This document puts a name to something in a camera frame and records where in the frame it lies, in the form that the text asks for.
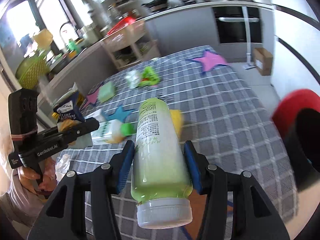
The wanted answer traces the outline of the person's left hand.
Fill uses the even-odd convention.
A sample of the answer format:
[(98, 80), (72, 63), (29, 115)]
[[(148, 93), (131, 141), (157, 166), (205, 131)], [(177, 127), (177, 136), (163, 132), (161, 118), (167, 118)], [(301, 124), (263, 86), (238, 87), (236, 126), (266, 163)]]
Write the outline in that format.
[(42, 182), (38, 186), (39, 191), (35, 190), (33, 181), (41, 179), (41, 175), (37, 174), (33, 169), (23, 166), (19, 167), (18, 177), (22, 186), (33, 194), (38, 194), (42, 190), (46, 192), (52, 192), (57, 186), (55, 160), (52, 157), (49, 157), (44, 161), (44, 172)]

